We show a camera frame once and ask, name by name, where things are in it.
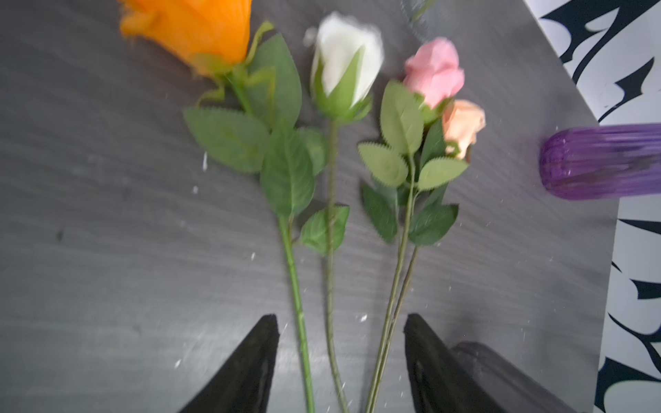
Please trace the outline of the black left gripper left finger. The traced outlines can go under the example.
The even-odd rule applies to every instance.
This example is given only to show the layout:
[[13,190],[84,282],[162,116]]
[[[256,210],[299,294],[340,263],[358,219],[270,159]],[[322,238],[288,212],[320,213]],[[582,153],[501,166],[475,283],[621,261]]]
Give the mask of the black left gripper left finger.
[[264,315],[183,412],[265,413],[280,339],[277,317]]

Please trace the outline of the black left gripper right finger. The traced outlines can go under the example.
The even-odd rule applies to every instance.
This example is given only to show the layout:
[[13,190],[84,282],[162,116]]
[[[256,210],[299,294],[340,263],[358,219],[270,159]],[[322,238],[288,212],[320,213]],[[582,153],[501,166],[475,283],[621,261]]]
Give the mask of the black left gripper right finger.
[[417,313],[407,317],[406,365],[417,413],[502,412]]

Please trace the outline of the purple blue glass vase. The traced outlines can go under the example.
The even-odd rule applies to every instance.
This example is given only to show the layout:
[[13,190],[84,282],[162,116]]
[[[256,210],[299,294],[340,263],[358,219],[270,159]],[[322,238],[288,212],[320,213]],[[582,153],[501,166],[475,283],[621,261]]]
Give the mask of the purple blue glass vase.
[[581,127],[542,146],[542,185],[568,201],[660,193],[660,125]]

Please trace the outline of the peach artificial rose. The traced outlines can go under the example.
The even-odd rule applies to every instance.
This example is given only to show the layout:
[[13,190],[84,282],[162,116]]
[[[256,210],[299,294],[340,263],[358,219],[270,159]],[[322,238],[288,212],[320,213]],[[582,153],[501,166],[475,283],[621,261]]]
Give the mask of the peach artificial rose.
[[363,185],[363,206],[380,237],[390,243],[401,236],[394,281],[380,339],[375,372],[365,410],[375,410],[399,313],[411,283],[416,256],[407,256],[409,244],[417,248],[441,240],[459,212],[444,206],[447,185],[468,168],[469,148],[485,127],[482,108],[466,100],[441,102],[439,118],[430,127],[423,115],[408,108],[383,126],[384,144],[359,146],[363,163],[378,183]]

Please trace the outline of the small pink artificial rose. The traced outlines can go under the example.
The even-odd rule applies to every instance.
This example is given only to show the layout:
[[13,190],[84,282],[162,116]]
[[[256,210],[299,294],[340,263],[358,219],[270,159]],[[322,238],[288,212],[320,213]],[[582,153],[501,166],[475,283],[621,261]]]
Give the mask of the small pink artificial rose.
[[437,38],[423,44],[405,63],[403,81],[387,84],[380,108],[382,143],[361,143],[358,151],[375,187],[365,186],[363,204],[385,241],[401,236],[394,282],[387,305],[366,410],[375,410],[399,312],[419,249],[441,240],[456,221],[458,206],[444,206],[448,184],[467,168],[472,137],[446,138],[459,123],[456,95],[465,84],[454,44]]

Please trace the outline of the cream artificial rose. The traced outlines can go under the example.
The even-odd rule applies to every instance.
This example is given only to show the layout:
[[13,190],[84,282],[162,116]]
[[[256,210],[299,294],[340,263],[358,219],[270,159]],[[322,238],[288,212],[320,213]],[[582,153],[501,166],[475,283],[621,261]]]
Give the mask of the cream artificial rose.
[[334,331],[336,225],[336,173],[340,128],[366,117],[373,106],[370,91],[385,60],[380,29],[349,15],[332,12],[308,36],[313,39],[311,94],[329,121],[327,143],[327,205],[325,208],[325,336],[330,372],[340,411],[349,411],[344,382],[337,362]]

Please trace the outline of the smoky pink glass vase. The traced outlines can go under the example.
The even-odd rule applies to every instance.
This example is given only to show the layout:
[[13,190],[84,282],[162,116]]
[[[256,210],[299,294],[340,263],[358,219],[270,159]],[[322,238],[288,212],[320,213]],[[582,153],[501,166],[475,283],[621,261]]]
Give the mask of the smoky pink glass vase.
[[468,375],[507,412],[576,412],[485,344],[459,342],[450,352]]

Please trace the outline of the clear ribbed glass vase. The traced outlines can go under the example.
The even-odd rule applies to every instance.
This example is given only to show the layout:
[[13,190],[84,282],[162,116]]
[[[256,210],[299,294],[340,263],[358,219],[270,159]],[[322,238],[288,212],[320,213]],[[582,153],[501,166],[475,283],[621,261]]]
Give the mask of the clear ribbed glass vase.
[[400,8],[409,29],[420,41],[427,41],[428,34],[424,15],[436,3],[436,0],[402,0]]

